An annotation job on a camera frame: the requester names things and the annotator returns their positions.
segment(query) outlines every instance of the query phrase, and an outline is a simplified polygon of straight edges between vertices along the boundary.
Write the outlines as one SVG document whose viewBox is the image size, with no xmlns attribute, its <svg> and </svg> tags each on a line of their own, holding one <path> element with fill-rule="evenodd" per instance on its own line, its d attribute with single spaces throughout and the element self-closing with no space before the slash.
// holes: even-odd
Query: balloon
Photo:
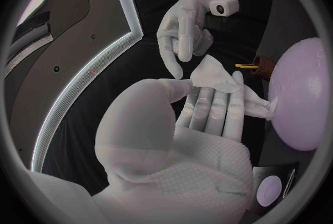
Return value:
<svg viewBox="0 0 333 224">
<path fill-rule="evenodd" d="M 271 120 L 279 137 L 299 151 L 316 149 L 329 112 L 329 70 L 319 38 L 300 41 L 276 64 L 269 83 L 269 101 L 279 101 Z"/>
</svg>

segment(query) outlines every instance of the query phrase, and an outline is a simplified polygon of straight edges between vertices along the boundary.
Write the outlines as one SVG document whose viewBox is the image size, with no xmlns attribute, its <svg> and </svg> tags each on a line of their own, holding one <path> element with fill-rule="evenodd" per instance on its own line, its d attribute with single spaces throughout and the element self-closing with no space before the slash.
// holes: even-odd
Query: purple balloon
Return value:
<svg viewBox="0 0 333 224">
<path fill-rule="evenodd" d="M 329 70 L 319 38 L 300 41 L 276 64 L 269 101 L 279 101 L 271 120 L 279 137 L 300 151 L 316 149 L 324 135 L 330 102 Z"/>
</svg>

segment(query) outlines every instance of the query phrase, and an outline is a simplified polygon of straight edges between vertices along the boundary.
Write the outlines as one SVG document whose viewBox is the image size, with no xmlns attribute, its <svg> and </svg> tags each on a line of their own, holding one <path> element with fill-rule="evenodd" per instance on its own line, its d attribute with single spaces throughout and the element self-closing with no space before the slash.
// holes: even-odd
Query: robotic hand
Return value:
<svg viewBox="0 0 333 224">
<path fill-rule="evenodd" d="M 228 94 L 194 88 L 190 79 L 146 79 L 110 105 L 95 142 L 110 185 L 94 196 L 110 221 L 239 223 L 253 172 L 240 143 L 243 76 L 233 78 L 241 88 L 228 106 Z M 176 122 L 170 104 L 185 96 Z"/>
<path fill-rule="evenodd" d="M 238 10 L 238 0 L 179 0 L 167 11 L 157 31 L 157 39 L 163 62 L 174 78 L 183 77 L 175 55 L 188 62 L 192 54 L 202 56 L 213 44 L 212 35 L 203 29 L 206 13 L 230 16 Z"/>
</svg>

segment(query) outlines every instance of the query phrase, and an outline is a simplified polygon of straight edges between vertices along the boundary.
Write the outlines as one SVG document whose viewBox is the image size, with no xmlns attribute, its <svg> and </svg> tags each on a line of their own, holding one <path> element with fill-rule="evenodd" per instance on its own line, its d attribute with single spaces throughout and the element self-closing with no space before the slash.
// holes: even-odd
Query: tissue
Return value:
<svg viewBox="0 0 333 224">
<path fill-rule="evenodd" d="M 208 54 L 192 72 L 190 79 L 195 87 L 209 87 L 224 93 L 240 90 L 238 84 L 223 65 Z M 271 120 L 274 117 L 277 103 L 277 97 L 270 103 L 261 99 L 249 86 L 244 85 L 244 106 L 247 116 Z"/>
</svg>

